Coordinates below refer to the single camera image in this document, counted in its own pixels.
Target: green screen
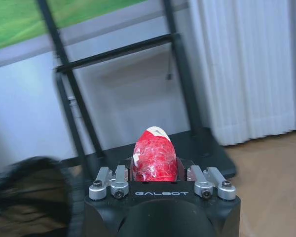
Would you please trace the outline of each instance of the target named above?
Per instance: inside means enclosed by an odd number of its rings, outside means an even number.
[[[144,0],[49,0],[58,27],[130,6]],[[0,0],[0,48],[46,33],[35,0]]]

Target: black frame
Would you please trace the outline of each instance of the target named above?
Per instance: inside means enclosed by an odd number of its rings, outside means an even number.
[[[62,101],[64,111],[66,114],[67,122],[69,124],[73,141],[77,150],[77,154],[80,159],[80,163],[82,165],[85,181],[90,180],[94,177],[88,168],[83,145],[78,133],[76,123],[74,121],[73,113],[70,109],[70,102],[68,100],[68,96],[67,96],[65,86],[64,86],[64,81],[63,81],[64,78],[67,77],[69,81],[69,85],[77,101],[78,107],[81,112],[81,116],[84,120],[84,124],[89,133],[92,144],[95,148],[96,156],[97,158],[103,158],[105,157],[105,153],[102,150],[96,131],[92,124],[90,115],[85,106],[84,100],[82,98],[81,92],[79,90],[78,84],[76,82],[76,79],[73,73],[73,69],[86,67],[86,66],[107,61],[116,57],[124,56],[127,54],[145,50],[148,48],[156,47],[161,44],[170,43],[172,46],[172,52],[175,57],[178,73],[180,76],[181,89],[182,89],[184,100],[185,100],[185,106],[186,106],[189,124],[191,128],[191,135],[198,137],[199,139],[198,141],[200,141],[200,144],[203,147],[203,150],[207,149],[207,147],[210,147],[210,146],[216,146],[215,144],[217,144],[215,139],[211,135],[210,137],[206,135],[208,134],[208,132],[204,130],[204,127],[201,122],[201,116],[200,116],[200,111],[197,105],[191,71],[187,61],[187,56],[183,46],[182,38],[180,34],[177,33],[171,1],[170,0],[162,0],[162,1],[163,1],[164,11],[165,11],[165,15],[168,23],[168,28],[170,30],[170,34],[162,35],[162,36],[148,39],[142,42],[134,43],[125,47],[114,49],[105,53],[101,53],[101,54],[87,57],[84,59],[69,62],[67,54],[64,49],[64,45],[60,39],[59,32],[57,30],[57,27],[55,25],[55,22],[53,20],[52,14],[50,12],[50,9],[48,7],[46,0],[37,0],[42,16],[45,19],[46,26],[54,42],[57,56],[59,57],[62,63],[62,65],[57,67],[55,70],[55,80],[56,80],[56,85],[58,87],[60,99]],[[235,168],[233,166],[233,163],[231,162],[231,164],[232,164],[232,168],[231,168],[232,171],[229,172],[231,174],[229,175],[229,177],[235,174]]]

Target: red object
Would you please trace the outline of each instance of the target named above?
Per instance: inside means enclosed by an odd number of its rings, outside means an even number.
[[[159,127],[148,128],[136,143],[133,154],[136,181],[175,181],[177,157],[167,134]]]

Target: bolt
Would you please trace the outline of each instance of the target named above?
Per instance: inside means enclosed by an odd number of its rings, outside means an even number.
[[[222,181],[222,186],[224,188],[230,188],[231,187],[231,182],[228,181],[228,180],[224,180],[224,181]]]
[[[211,192],[209,190],[207,190],[207,189],[203,190],[201,195],[202,195],[202,198],[204,198],[206,200],[208,200],[208,199],[210,199],[212,197]]]
[[[96,180],[96,181],[93,182],[93,185],[95,187],[102,187],[102,181],[101,180]]]
[[[115,194],[114,194],[114,198],[116,199],[122,199],[124,197],[124,191],[119,189],[116,190]]]

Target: stand base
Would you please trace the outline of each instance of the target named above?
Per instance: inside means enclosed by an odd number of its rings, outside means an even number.
[[[182,159],[190,159],[201,169],[217,167],[225,178],[236,175],[236,167],[212,136],[209,129],[205,129],[202,138],[192,136],[190,131],[175,133],[169,136],[176,150],[176,155]],[[97,158],[96,154],[87,155],[87,161],[95,176],[101,166],[108,166],[115,170],[120,160],[133,154],[135,144],[116,147],[104,151],[105,157]]]

